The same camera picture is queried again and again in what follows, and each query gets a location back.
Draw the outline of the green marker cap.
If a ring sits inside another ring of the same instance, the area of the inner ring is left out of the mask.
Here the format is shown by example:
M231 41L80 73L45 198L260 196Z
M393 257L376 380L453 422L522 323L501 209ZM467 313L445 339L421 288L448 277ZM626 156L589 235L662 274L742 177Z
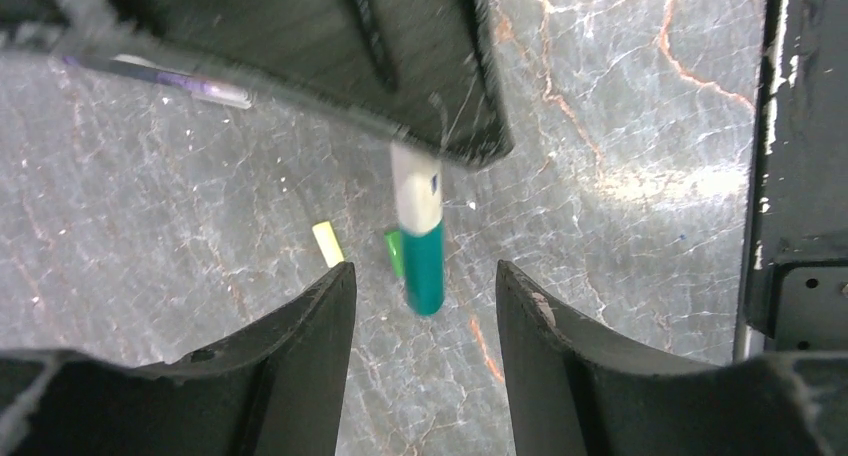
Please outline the green marker cap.
M389 260L397 278L404 278L404 261L402 252L402 241L399 230L388 231L384 234Z

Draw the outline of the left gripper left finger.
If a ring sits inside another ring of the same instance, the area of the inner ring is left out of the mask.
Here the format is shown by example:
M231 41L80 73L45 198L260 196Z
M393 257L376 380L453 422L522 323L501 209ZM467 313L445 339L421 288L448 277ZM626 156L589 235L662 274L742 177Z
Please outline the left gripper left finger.
M1 355L5 455L331 455L356 311L342 262L300 296L171 363Z

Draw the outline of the teal capped white marker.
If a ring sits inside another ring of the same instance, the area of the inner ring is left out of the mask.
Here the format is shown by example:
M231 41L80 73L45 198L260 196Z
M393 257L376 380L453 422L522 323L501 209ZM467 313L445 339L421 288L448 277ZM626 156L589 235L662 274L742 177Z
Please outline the teal capped white marker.
M422 236L441 222L441 162L400 143L390 145L390 160L399 226Z

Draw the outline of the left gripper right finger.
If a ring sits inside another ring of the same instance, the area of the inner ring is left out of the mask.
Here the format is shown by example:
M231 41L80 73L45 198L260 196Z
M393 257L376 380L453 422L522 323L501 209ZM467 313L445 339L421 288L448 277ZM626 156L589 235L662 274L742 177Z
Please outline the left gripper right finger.
M843 455L847 356L766 352L711 365L628 338L514 263L496 272L520 455Z

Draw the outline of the yellow marker cap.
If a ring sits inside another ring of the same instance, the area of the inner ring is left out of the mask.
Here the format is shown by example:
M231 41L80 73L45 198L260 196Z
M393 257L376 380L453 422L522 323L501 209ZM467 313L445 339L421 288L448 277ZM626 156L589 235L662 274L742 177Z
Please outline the yellow marker cap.
M332 268L345 260L330 221L322 221L313 225L312 233L328 268Z

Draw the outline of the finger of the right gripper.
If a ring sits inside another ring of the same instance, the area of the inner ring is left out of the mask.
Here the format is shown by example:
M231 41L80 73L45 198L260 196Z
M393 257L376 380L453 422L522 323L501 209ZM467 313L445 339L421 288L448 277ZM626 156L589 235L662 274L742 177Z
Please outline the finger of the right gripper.
M469 168L514 146L490 0L1 0L1 47L137 56Z

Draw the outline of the teal marker cap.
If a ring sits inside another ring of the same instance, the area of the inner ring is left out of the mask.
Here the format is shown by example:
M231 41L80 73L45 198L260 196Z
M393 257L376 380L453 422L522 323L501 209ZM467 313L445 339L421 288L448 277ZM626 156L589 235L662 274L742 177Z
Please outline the teal marker cap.
M418 315L433 315L445 298L443 224L424 235L401 230L400 241L407 304Z

